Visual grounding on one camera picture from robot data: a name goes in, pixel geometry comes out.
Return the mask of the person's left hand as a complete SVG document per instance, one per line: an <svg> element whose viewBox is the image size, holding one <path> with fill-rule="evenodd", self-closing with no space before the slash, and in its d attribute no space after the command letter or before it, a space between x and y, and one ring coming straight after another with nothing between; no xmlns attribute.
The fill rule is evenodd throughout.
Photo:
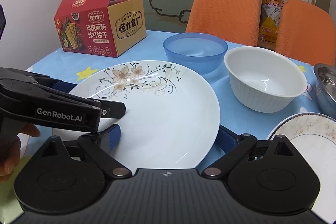
<svg viewBox="0 0 336 224"><path fill-rule="evenodd" d="M26 124L22 133L31 137L39 137L40 131L33 124ZM15 167L18 165L21 154L21 141L17 136L9 147L9 153L6 158L1 159L0 178L1 182L7 181L13 174Z"/></svg>

